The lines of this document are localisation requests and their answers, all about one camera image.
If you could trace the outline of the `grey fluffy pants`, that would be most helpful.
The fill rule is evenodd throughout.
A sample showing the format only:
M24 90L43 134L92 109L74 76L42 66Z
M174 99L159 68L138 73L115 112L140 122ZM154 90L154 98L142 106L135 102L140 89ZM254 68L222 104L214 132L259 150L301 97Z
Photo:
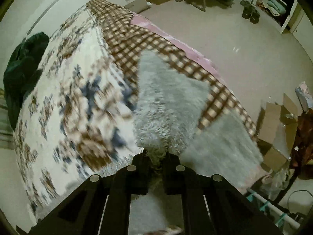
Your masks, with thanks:
M237 189L248 187L262 157L235 112L224 113L214 131L205 133L221 149L196 153L193 137L210 90L206 83L186 78L154 52L144 51L139 90L132 131L137 147L147 148L153 167L167 153L182 155L187 162L195 161L207 176L220 173Z

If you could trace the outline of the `floral fleece blanket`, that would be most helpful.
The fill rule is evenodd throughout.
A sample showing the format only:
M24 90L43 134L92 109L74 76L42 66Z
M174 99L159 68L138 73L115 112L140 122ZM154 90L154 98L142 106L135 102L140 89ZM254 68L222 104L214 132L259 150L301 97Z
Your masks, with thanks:
M213 132L228 111L240 116L257 148L255 124L233 92L182 49L133 25L133 16L108 1L91 0L49 40L39 63L41 77L14 130L17 164L35 219L44 218L88 177L115 174L146 149L137 147L131 125L144 51L209 86L193 137L196 153L221 149L205 133Z

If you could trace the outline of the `cardboard box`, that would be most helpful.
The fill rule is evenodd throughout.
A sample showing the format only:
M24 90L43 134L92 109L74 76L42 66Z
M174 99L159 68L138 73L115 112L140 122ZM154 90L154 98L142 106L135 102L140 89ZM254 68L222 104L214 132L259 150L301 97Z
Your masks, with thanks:
M263 165L279 171L291 159L298 127L296 104L283 94L282 104L265 102L257 121L257 144L263 155Z

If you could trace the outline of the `striped curtain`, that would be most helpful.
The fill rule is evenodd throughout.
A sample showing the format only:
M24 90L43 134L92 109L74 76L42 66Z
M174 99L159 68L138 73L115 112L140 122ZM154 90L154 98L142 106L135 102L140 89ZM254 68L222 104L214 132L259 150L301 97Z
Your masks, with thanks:
M13 130L8 117L8 107L3 89L1 89L0 95L0 147L14 150Z

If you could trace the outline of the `dark green jacket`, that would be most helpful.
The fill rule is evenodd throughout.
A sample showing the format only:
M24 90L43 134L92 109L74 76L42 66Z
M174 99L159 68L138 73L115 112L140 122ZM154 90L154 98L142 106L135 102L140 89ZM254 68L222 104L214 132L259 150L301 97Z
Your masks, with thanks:
M48 43L49 37L45 33L34 34L28 39L23 39L9 59L3 83L8 118L13 130L16 128L23 101L41 77L42 70L38 66Z

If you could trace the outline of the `dark shoes pair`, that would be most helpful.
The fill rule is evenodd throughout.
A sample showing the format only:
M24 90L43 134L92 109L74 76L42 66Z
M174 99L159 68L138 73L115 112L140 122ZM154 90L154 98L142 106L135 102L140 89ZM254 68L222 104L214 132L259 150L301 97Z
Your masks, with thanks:
M261 14L257 11L257 9L255 9L253 5L251 5L251 3L245 0L241 0L240 5L244 7L241 15L244 19L250 20L250 22L253 24L259 23Z

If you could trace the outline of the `teal folded clothes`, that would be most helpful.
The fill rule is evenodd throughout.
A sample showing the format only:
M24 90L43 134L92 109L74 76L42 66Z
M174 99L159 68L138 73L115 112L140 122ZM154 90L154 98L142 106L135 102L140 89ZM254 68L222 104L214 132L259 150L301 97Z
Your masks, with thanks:
M268 0L267 5L270 9L275 10L276 14L283 15L286 13L286 8L277 0Z

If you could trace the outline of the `white open shelf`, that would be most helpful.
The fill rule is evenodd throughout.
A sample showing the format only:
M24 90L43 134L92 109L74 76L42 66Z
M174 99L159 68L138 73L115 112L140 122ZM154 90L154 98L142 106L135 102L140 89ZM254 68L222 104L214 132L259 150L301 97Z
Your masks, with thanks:
M297 0L253 0L253 5L274 21L280 33L285 30L294 33L304 16L304 10Z

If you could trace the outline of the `white rack rail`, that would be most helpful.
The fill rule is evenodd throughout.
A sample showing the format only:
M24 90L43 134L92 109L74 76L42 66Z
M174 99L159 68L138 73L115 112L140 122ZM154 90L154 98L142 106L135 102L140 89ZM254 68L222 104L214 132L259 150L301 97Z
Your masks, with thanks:
M288 216L287 213L280 210L278 207L276 207L269 200L266 200L260 194L258 194L254 190L252 190L251 188L248 188L247 192L249 192L249 194L246 198L251 203L253 202L254 199L257 199L259 202L262 203L261 207L259 208L259 210L262 213L266 213L266 210L269 209L271 211L271 213L274 213L274 215L277 216L277 220L274 221L274 223L278 228L283 227L283 225L285 223L287 223L290 227L292 227L295 230L300 228L300 223L298 223L296 220L292 219L290 216Z

